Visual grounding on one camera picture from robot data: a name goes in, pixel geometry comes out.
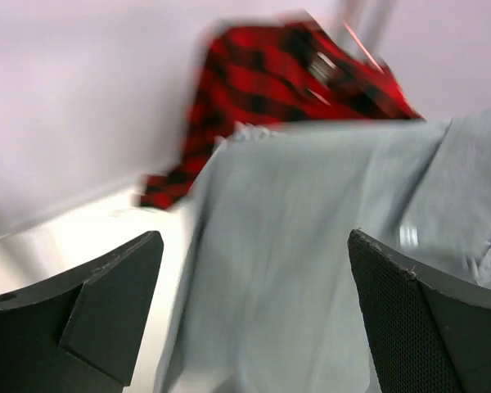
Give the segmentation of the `grey shirt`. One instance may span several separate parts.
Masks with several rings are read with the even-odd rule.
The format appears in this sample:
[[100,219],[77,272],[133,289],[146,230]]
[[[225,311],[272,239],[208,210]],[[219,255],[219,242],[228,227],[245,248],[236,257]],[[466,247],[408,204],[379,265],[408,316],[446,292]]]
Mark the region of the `grey shirt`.
[[349,235],[491,290],[491,109],[242,126],[192,200],[155,391],[383,392]]

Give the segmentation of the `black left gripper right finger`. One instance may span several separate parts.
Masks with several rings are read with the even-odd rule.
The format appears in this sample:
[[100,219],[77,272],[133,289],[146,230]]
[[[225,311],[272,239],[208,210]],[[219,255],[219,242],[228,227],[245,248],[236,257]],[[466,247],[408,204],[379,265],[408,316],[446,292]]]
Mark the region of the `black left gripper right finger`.
[[348,249],[381,391],[491,393],[491,290],[358,229]]

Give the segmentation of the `white and silver clothes rack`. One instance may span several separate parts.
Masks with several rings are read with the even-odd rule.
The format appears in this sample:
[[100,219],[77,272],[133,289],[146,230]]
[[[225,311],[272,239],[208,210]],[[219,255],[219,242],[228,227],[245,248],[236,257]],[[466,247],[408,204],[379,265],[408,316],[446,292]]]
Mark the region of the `white and silver clothes rack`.
[[371,54],[376,54],[398,3],[395,0],[342,1],[340,20],[351,36],[347,43],[358,38],[361,42],[359,48],[364,46]]

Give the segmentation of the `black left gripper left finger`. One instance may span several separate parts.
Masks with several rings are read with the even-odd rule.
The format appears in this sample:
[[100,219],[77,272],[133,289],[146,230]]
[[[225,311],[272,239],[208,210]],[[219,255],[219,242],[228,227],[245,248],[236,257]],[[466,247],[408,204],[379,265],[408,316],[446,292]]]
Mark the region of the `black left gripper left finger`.
[[121,392],[142,343],[164,243],[149,231],[0,295],[0,392]]

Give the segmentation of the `red black plaid shirt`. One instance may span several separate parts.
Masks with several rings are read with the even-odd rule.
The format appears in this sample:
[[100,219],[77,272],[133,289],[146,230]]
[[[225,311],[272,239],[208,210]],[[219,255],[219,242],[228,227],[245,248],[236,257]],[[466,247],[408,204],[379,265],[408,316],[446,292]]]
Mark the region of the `red black plaid shirt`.
[[231,25],[205,51],[178,164],[148,177],[137,203],[182,200],[236,124],[417,118],[387,65],[352,58],[314,19]]

